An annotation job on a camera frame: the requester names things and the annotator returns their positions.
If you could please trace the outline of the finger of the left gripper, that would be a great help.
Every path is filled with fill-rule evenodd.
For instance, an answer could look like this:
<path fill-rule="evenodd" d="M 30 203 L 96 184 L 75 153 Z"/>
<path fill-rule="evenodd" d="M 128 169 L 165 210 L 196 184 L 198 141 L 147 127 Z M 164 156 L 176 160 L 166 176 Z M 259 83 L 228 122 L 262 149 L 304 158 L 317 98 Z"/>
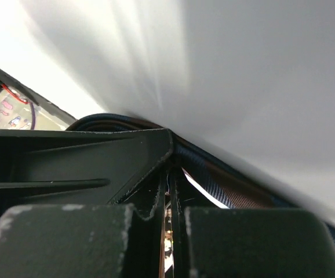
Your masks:
<path fill-rule="evenodd" d="M 0 198 L 117 204 L 138 190 L 172 152 L 167 129 L 0 130 Z"/>

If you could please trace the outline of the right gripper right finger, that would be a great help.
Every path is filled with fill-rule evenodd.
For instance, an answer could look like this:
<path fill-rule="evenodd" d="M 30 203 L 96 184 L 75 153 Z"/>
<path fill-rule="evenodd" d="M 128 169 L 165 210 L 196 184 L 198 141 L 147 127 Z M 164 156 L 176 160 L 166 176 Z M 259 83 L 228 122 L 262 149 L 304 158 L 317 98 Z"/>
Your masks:
<path fill-rule="evenodd" d="M 296 208 L 212 206 L 172 172 L 174 277 L 335 277 L 326 225 Z"/>

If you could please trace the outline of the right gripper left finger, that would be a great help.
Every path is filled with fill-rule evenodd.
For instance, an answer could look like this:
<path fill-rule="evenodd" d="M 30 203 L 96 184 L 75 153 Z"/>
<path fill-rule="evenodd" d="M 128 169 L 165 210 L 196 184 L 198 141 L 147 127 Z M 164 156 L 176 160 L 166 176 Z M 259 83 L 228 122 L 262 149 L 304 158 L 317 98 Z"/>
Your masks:
<path fill-rule="evenodd" d="M 127 203 L 25 204 L 0 217 L 0 277 L 161 277 L 162 186 Z"/>

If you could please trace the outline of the dark striped necktie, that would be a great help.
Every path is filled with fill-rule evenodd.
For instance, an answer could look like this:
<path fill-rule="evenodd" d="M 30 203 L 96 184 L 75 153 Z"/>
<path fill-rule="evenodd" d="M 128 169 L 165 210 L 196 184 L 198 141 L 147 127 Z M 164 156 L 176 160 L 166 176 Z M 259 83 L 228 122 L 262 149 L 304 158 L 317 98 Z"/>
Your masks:
<path fill-rule="evenodd" d="M 156 129 L 158 125 L 128 116 L 95 114 L 68 127 L 69 131 L 117 132 Z M 173 155 L 182 167 L 214 200 L 229 209 L 296 208 L 297 205 L 246 178 L 220 159 L 173 135 Z"/>

